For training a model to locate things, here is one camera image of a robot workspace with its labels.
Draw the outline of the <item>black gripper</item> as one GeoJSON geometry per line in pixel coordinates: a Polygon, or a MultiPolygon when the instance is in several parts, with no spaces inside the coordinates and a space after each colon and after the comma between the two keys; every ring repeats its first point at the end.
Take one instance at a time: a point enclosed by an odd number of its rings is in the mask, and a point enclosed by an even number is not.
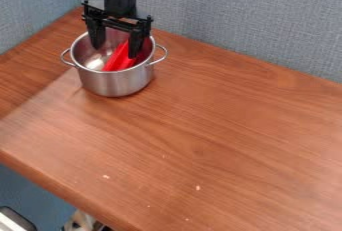
{"type": "Polygon", "coordinates": [[[144,40],[150,37],[152,16],[140,8],[134,7],[126,14],[114,14],[104,10],[102,0],[84,0],[83,20],[87,24],[91,44],[99,49],[106,41],[106,27],[130,32],[128,57],[135,58],[140,52],[144,40]]]}

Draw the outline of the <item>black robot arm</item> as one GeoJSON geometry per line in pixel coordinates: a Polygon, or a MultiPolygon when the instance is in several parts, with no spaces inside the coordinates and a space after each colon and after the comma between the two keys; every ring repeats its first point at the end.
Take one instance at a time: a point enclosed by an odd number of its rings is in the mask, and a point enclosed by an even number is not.
{"type": "Polygon", "coordinates": [[[112,28],[128,34],[128,57],[138,56],[154,19],[138,10],[136,0],[84,0],[83,20],[95,49],[102,48],[106,30],[112,28]]]}

